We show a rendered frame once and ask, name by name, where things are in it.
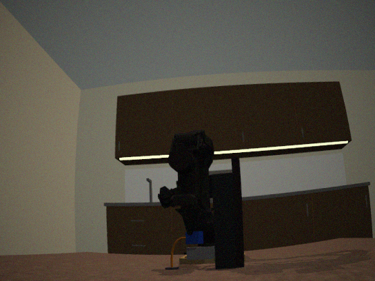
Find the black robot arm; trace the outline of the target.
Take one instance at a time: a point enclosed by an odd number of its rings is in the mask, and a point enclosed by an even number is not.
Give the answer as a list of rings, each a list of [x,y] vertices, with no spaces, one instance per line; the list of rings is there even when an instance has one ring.
[[[201,197],[206,205],[195,231],[211,231],[214,226],[214,214],[210,210],[210,176],[209,168],[213,163],[214,146],[212,139],[205,135],[202,129],[191,132],[175,134],[172,139],[170,154],[168,156],[169,166],[178,173],[178,178],[184,176],[200,177]],[[180,186],[168,189],[166,186],[160,188],[158,199],[161,206],[166,209],[170,207],[170,199],[173,194],[182,195]]]

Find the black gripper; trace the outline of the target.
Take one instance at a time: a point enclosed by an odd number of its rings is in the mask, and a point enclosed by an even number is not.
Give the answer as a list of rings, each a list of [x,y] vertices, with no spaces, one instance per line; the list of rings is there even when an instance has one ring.
[[[178,178],[176,184],[180,186],[181,194],[173,194],[170,199],[170,206],[182,205],[176,209],[182,215],[184,225],[188,235],[192,235],[196,230],[206,205],[201,197],[201,181],[197,176],[184,176]]]

